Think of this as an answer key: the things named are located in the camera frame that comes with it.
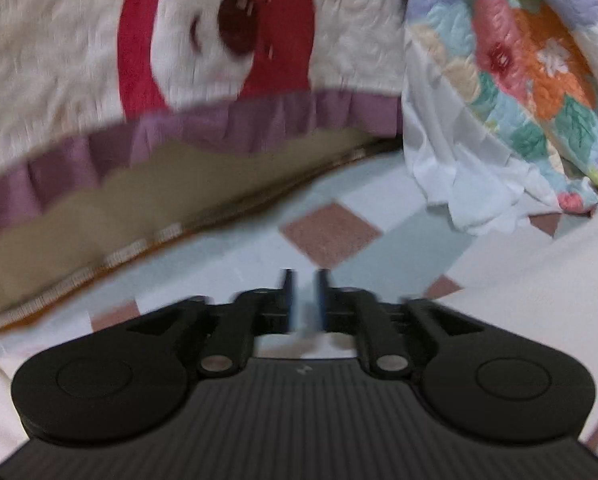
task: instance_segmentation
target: purple ruffle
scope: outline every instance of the purple ruffle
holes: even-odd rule
[[[0,176],[0,231],[41,215],[62,196],[98,186],[112,170],[149,158],[169,139],[202,150],[254,153],[317,128],[354,127],[377,137],[401,133],[399,96],[351,91],[294,92],[195,107],[69,137]]]

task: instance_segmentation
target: bear nose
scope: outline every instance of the bear nose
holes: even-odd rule
[[[222,0],[217,25],[221,41],[234,56],[245,56],[255,50],[259,12],[254,0]]]

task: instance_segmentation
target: blanket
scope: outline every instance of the blanket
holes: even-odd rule
[[[261,121],[281,137],[345,125],[341,115],[364,112],[351,92],[390,96],[396,118],[402,29],[401,0],[0,0],[0,177],[68,137],[190,110],[200,110],[193,127],[180,117],[150,139],[106,138],[92,164],[182,130],[204,147],[263,149]],[[262,108],[266,98],[273,105]],[[72,176],[87,152],[66,149],[55,166]],[[29,179],[44,187],[41,201],[48,186],[37,173],[47,171]]]
[[[407,22],[405,152],[429,202],[466,229],[524,191],[598,208],[598,0],[409,0]]]

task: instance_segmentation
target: circular disc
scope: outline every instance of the circular disc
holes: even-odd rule
[[[153,428],[187,389],[185,368],[156,338],[118,332],[35,355],[16,372],[12,400],[29,433],[93,445]]]
[[[513,444],[576,434],[595,400],[595,384],[580,362],[489,331],[444,341],[426,365],[421,388],[451,427]]]

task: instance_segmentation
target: floral quilt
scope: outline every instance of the floral quilt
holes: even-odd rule
[[[409,0],[407,22],[488,131],[537,166],[559,206],[593,211],[598,0]]]

